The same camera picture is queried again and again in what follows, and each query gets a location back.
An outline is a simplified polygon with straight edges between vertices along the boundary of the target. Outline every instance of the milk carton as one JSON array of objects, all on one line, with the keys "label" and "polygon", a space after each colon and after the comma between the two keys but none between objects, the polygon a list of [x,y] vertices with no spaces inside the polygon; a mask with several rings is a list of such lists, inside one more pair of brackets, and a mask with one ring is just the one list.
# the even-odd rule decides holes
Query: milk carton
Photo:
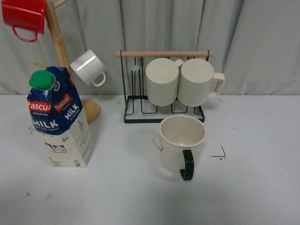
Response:
[{"label": "milk carton", "polygon": [[28,106],[32,123],[55,167],[86,167],[93,149],[89,126],[66,68],[32,74]]}]

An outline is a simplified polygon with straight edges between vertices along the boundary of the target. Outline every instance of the white porcelain mug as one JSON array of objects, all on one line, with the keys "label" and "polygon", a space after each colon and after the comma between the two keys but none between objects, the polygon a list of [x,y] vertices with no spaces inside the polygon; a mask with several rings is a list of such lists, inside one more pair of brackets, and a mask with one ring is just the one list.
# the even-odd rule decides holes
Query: white porcelain mug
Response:
[{"label": "white porcelain mug", "polygon": [[[211,91],[212,80],[220,80],[218,89]],[[212,65],[202,59],[186,61],[180,71],[178,100],[186,106],[200,106],[207,100],[207,96],[218,97],[225,82],[225,76],[215,73]]]},{"label": "white porcelain mug", "polygon": [[[92,50],[82,54],[70,66],[87,85],[93,83],[98,87],[105,82],[104,64]],[[95,83],[94,80],[101,74],[103,75],[103,80],[100,83]]]},{"label": "white porcelain mug", "polygon": [[183,180],[191,180],[206,138],[203,123],[192,116],[173,115],[161,121],[159,133],[162,163],[180,172]]},{"label": "white porcelain mug", "polygon": [[151,103],[157,106],[166,106],[173,103],[177,97],[179,67],[182,60],[175,62],[158,58],[151,61],[146,67],[147,95]]}]

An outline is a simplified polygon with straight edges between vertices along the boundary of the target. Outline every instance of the cup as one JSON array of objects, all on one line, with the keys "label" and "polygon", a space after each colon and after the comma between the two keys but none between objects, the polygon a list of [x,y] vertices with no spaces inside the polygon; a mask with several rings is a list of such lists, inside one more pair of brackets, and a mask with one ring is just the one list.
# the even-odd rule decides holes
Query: cup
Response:
[{"label": "cup", "polygon": [[[2,16],[4,23],[11,26],[14,34],[22,41],[35,42],[38,33],[44,35],[45,0],[2,0]],[[20,37],[16,28],[33,31],[34,38]]]},{"label": "cup", "polygon": [[162,163],[180,172],[183,180],[191,180],[206,138],[203,123],[192,116],[173,115],[161,121],[159,133]]},{"label": "cup", "polygon": [[[87,84],[93,83],[99,87],[105,82],[105,67],[92,50],[88,50],[70,64],[71,68]],[[103,74],[103,80],[95,83],[94,80]]]},{"label": "cup", "polygon": [[175,62],[159,58],[151,61],[146,67],[147,95],[151,103],[166,106],[173,103],[177,97],[179,67],[182,60]]},{"label": "cup", "polygon": [[[212,80],[220,81],[218,89],[211,91]],[[178,100],[186,106],[200,106],[207,96],[218,97],[225,82],[225,76],[215,73],[212,65],[202,59],[187,60],[181,67]]]}]

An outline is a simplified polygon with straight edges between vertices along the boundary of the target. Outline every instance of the green cap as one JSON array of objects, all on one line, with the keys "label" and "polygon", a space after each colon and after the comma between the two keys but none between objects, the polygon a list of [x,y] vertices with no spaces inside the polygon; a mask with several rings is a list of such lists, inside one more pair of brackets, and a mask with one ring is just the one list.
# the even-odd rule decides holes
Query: green cap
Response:
[{"label": "green cap", "polygon": [[46,70],[38,70],[31,75],[29,85],[38,90],[48,90],[55,83],[55,77]]}]

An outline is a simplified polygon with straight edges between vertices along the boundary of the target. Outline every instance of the red enamel mug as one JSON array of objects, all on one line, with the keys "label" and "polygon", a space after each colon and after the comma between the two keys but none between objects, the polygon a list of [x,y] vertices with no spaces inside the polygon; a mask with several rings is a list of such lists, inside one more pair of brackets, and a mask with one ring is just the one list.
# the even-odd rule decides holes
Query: red enamel mug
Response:
[{"label": "red enamel mug", "polygon": [[[38,33],[44,35],[45,0],[2,0],[2,16],[6,25],[22,41],[35,42]],[[20,37],[16,28],[34,32],[34,39]]]}]

